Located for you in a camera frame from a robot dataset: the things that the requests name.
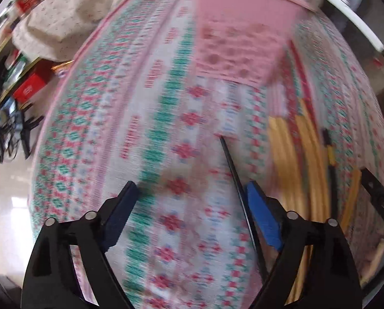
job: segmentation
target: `black stick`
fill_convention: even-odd
[[[335,168],[335,164],[333,159],[329,156],[329,148],[331,148],[331,152],[333,153],[333,145],[331,141],[331,136],[329,134],[328,129],[322,130],[323,141],[325,147],[328,152],[328,172],[329,172],[329,183],[331,187],[331,218],[337,220],[338,219],[338,183],[337,183],[337,170]]]
[[[255,250],[255,254],[258,258],[258,267],[261,274],[262,281],[265,282],[268,277],[268,270],[265,263],[265,257],[262,252],[261,244],[257,235],[255,224],[253,222],[252,214],[248,205],[248,198],[243,190],[241,180],[239,180],[237,169],[235,168],[234,162],[232,160],[231,154],[229,153],[228,146],[224,137],[220,137],[220,142],[222,144],[223,151],[228,161],[229,169],[232,173],[232,178],[234,179],[235,188],[237,189],[239,200],[241,201],[243,213],[245,214],[246,223],[248,224],[250,239],[252,240],[252,245]]]

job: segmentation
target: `patterned blanket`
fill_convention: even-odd
[[[45,120],[30,208],[76,220],[133,180],[142,197],[108,261],[136,308],[245,308],[261,287],[243,212],[218,136],[243,183],[281,198],[267,134],[283,117],[306,164],[294,118],[304,99],[331,131],[342,211],[355,166],[384,184],[384,121],[333,24],[310,14],[271,81],[259,87],[200,76],[196,0],[124,0],[75,57]],[[383,225],[360,192],[348,240],[359,270]],[[75,252],[85,296],[94,301]]]

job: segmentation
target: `red box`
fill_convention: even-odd
[[[51,71],[53,63],[51,61],[42,60],[36,63],[29,76],[22,85],[14,92],[13,97],[20,103],[25,103],[39,90],[47,85],[53,76]]]
[[[38,4],[39,0],[16,0],[16,6],[22,14],[28,14]]]

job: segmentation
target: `black cable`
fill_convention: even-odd
[[[226,145],[226,141],[224,137],[220,137],[220,142],[222,144],[223,151],[226,156],[226,160],[228,161],[229,168],[232,173],[232,178],[234,179],[235,188],[237,189],[239,200],[241,201],[241,206],[243,209],[243,213],[245,214],[246,223],[248,224],[250,238],[252,240],[252,245],[255,250],[255,254],[258,258],[258,266],[259,272],[261,274],[262,281],[265,282],[268,278],[268,270],[265,262],[265,257],[262,252],[261,244],[259,242],[259,238],[257,235],[257,231],[255,228],[255,224],[253,222],[252,214],[250,212],[248,198],[243,190],[241,180],[239,179],[238,172],[235,168],[234,162],[232,160],[231,154],[229,153],[228,146]]]
[[[13,149],[16,149],[15,153],[14,153],[14,156],[12,157],[12,155],[9,155],[9,157],[11,157],[10,160],[7,160],[6,162],[7,163],[11,163],[15,158],[16,156],[18,155],[18,149],[19,149],[19,140],[16,142],[15,146],[13,147]]]

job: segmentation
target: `black bracket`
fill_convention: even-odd
[[[361,184],[371,196],[371,204],[384,221],[384,186],[367,169],[361,169]]]
[[[336,220],[306,221],[290,211],[282,222],[282,239],[283,249],[251,309],[362,308],[358,273]],[[312,256],[301,297],[285,305],[308,245],[312,245]]]
[[[48,218],[25,273],[22,308],[98,308],[80,290],[70,251],[70,245],[77,245],[99,306],[134,309],[104,253],[116,244],[139,195],[136,185],[128,181],[118,197],[106,200],[98,212],[63,223]]]

